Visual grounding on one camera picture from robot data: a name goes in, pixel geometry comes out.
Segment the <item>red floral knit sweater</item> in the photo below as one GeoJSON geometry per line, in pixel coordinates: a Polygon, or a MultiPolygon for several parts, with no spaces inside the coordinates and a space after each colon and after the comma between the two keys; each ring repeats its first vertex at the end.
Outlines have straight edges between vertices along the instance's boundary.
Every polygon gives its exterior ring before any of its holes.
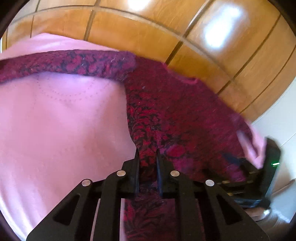
{"type": "Polygon", "coordinates": [[[1,61],[1,84],[41,72],[122,82],[130,137],[139,153],[139,190],[122,199],[120,239],[179,240],[175,202],[160,196],[156,155],[191,180],[246,180],[237,159],[263,167],[265,141],[201,80],[130,52],[62,50],[1,61]]]}

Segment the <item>pink bedspread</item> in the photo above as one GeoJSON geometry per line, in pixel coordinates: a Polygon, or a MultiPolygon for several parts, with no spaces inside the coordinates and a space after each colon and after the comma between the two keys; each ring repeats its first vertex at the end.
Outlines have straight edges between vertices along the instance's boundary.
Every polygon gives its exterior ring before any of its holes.
{"type": "Polygon", "coordinates": [[[135,151],[121,81],[41,72],[1,84],[1,213],[20,240],[135,151]]]}

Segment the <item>wooden panel headboard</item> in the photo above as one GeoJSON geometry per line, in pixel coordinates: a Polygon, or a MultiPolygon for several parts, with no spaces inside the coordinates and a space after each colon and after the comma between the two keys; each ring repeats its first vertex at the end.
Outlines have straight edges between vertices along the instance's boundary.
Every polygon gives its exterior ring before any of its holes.
{"type": "Polygon", "coordinates": [[[274,1],[22,1],[1,49],[40,33],[164,62],[250,120],[295,78],[295,27],[274,1]]]}

